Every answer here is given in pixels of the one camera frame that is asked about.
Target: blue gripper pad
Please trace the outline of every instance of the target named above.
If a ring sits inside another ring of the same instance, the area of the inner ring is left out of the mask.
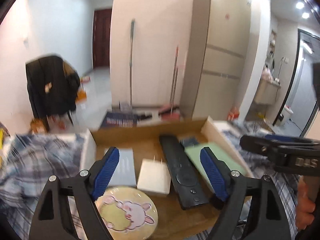
[[[101,197],[106,191],[111,177],[119,163],[119,157],[119,150],[114,148],[94,181],[94,188],[91,194],[94,201]]]
[[[225,181],[217,165],[209,156],[209,153],[205,150],[205,148],[200,151],[200,162],[202,164],[202,167],[204,168],[205,173],[208,176],[208,179],[214,189],[216,196],[225,202],[229,197]]]
[[[267,140],[277,140],[281,142],[294,142],[294,138],[289,136],[267,134],[264,138]]]

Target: black jacket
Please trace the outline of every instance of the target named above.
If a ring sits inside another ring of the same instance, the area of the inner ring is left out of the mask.
[[[26,64],[29,100],[34,118],[76,110],[78,74],[65,74],[61,57],[48,56]]]

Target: wooden door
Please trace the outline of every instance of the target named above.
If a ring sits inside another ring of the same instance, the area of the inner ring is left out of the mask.
[[[93,68],[110,66],[110,27],[112,9],[94,11]]]

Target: ceiling light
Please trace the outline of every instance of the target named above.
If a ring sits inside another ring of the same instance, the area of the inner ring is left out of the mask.
[[[309,17],[310,17],[309,13],[303,13],[302,14],[302,18],[304,18],[304,19],[308,19]]]
[[[309,47],[308,44],[306,44],[305,42],[302,42],[302,45],[310,54],[312,54],[312,49]]]
[[[302,9],[302,8],[304,7],[303,2],[298,2],[297,5],[296,5],[296,7],[297,7],[298,9]]]

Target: cartoon rabbit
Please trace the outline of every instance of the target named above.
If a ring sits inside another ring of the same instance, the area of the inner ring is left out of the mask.
[[[137,227],[141,227],[144,223],[155,223],[153,218],[146,214],[146,211],[151,208],[150,203],[143,203],[142,205],[132,203],[131,201],[124,201],[122,203],[110,195],[105,196],[103,202],[108,206],[115,204],[117,208],[125,212],[125,218],[129,222],[126,224],[122,221],[122,224],[126,224],[123,228],[122,226],[118,225],[118,222],[120,221],[119,218],[111,217],[111,214],[107,215],[106,212],[103,212],[106,215],[102,216],[102,218],[106,221],[106,226],[108,228],[112,228],[116,231],[126,231],[127,229],[134,230]]]

